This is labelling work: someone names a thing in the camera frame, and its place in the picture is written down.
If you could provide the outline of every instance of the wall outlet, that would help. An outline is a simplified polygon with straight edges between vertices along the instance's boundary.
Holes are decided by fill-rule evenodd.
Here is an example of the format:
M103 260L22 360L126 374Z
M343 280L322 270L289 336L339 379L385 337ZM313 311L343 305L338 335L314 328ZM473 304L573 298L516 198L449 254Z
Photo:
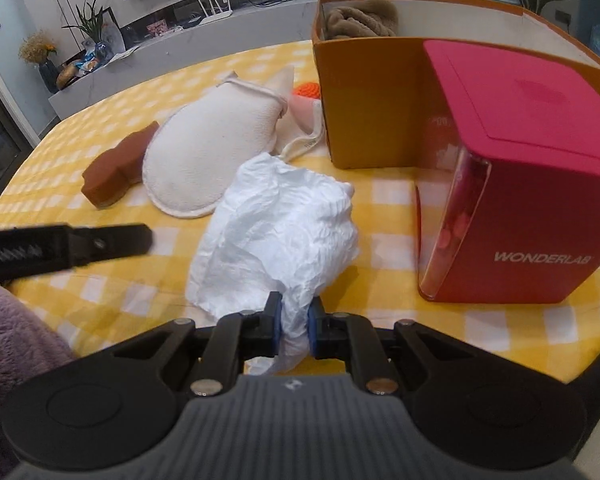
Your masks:
M571 25L571 15L563 10L555 9L555 21L558 23L564 23L567 27L569 27Z

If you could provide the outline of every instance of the ribbed gray surface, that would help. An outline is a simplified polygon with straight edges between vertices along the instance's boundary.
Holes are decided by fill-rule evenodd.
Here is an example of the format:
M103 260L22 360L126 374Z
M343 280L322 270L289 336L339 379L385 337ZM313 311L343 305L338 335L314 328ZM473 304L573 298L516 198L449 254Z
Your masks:
M230 393L190 402L162 443L126 465L90 474L25 465L9 479L584 480L567 460L515 474L460 463L420 436L398 399L361 392L346 374L298 380L292 390L290 378L241 376Z

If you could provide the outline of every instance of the white router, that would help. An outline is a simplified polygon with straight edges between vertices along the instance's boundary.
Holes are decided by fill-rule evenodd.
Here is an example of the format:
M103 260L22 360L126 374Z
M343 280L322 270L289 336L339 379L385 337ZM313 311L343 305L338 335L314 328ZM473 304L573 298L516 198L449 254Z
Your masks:
M198 3L200 4L200 7L202 7L202 10L206 16L205 18L202 19L202 21L198 24L198 26L205 25L205 23L216 22L217 20L222 20L223 18L228 18L229 16L231 16L234 13L231 8L230 0L226 0L226 4L229 7L228 10L222 10L222 7L218 3L218 0L214 0L214 2L216 3L215 6L212 3L212 1L209 0L209 7L211 7L211 14L209 14L208 12L206 12L206 8L202 4L202 0L198 0Z

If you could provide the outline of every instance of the orange crochet ball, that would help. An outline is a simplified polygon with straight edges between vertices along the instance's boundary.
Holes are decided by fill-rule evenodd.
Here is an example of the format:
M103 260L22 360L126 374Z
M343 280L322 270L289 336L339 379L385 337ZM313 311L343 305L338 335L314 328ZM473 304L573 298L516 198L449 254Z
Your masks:
M318 83L303 83L294 88L294 94L309 99L320 99L320 85Z

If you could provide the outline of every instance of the tablecloth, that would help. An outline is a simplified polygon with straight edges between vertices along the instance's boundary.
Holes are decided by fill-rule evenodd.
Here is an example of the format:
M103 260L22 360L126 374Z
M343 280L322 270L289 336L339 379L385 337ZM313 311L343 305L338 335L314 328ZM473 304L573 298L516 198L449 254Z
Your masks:
M84 169L127 134L199 98L229 71L262 82L289 63L296 67L297 83L317 80L311 43L299 42L210 60L136 85L58 124L18 170L0 198L0 228L144 222L155 233L147 256L19 280L11 287L78 354L177 317L211 322L184 298L189 264L208 218L167 216L150 203L142 185L98 211L80 193ZM362 314L382 327L413 318L561 380L577 375L600 352L600 269L560 305L428 303L416 286L412 171L336 170L325 146L294 164L356 189L352 215L360 229L360 256L322 294L328 311ZM335 362L306 360L295 373L342 369Z

